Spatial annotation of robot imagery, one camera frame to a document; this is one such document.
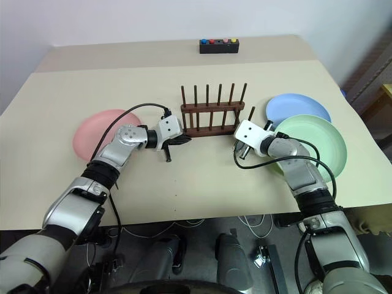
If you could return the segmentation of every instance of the table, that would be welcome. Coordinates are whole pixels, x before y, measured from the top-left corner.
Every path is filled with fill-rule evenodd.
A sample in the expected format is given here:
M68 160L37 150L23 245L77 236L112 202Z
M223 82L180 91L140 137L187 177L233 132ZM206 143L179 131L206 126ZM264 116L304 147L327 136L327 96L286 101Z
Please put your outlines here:
M322 103L348 150L337 177L337 203L367 206L391 202L392 166L360 117L343 98L309 46L297 36L240 39L237 55L200 55L197 41L144 42L54 48L0 116L0 229L39 228L49 205L86 162L72 149L72 137L88 116L142 102L170 107L181 117L181 91L219 83L234 99L247 83L245 109L256 106L253 122L264 125L273 96L297 92ZM152 127L162 115L154 108L135 114ZM208 115L201 115L201 122ZM244 214L286 213L297 205L274 167L240 170L233 163L231 136L196 138L163 152L134 153L113 197L124 224ZM247 164L260 162L253 155ZM114 225L109 203L102 225Z

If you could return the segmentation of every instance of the plate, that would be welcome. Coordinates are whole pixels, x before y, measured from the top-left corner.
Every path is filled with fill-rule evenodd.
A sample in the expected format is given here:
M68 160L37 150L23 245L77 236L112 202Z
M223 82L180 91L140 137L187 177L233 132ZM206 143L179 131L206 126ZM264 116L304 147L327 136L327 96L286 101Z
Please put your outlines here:
M124 112L125 110L122 109L105 110L84 120L73 136L72 147L76 155L89 162L90 157L92 156L92 153L94 152L106 128ZM115 136L115 132L124 124L133 124L134 126L138 126L141 122L137 116L132 113L125 115L111 128L102 143L101 149L111 142Z
M331 117L323 105L301 94L275 96L267 103L265 112L267 119L274 122L274 127L295 115L315 115L331 122Z
M347 148L339 131L325 119L313 115L296 115L285 119L278 125L276 132L283 132L290 137L308 141L316 146L320 160L332 170L335 178L341 174L347 161ZM311 157L316 158L314 150L305 145ZM331 181L328 172L318 166L323 179Z

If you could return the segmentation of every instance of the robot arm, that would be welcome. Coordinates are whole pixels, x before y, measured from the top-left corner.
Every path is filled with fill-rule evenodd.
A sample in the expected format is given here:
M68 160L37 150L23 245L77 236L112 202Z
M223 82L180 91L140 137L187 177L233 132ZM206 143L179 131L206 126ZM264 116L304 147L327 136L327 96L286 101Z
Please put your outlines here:
M182 134L176 116L158 125L120 127L114 139L50 206L41 231L17 241L0 255L0 293L46 293L57 279L71 247L99 225L102 205L136 149L162 149Z
M242 159L250 149L262 157L309 156L295 139L278 138L247 120L238 126L235 138L240 142L237 152ZM366 293L386 293L369 274L368 257L317 167L307 159L296 158L278 165L311 234L306 250L313 272L324 281L324 293L365 293L361 292L364 289Z

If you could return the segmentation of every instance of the black box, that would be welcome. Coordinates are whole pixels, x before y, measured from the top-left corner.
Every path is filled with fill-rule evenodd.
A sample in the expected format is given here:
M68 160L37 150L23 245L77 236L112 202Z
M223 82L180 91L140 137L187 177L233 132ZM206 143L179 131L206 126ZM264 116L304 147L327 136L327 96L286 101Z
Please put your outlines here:
M227 43L223 39L199 40L200 54L238 53L239 40L235 39L235 42L232 40L234 39L228 39Z

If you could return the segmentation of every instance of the white wall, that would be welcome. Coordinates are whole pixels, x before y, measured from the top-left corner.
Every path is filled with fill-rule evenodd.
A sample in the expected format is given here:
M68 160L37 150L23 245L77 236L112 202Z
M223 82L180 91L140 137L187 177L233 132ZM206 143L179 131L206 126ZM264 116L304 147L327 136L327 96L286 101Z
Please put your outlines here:
M1 0L0 113L51 45L299 34L342 84L391 19L391 0Z

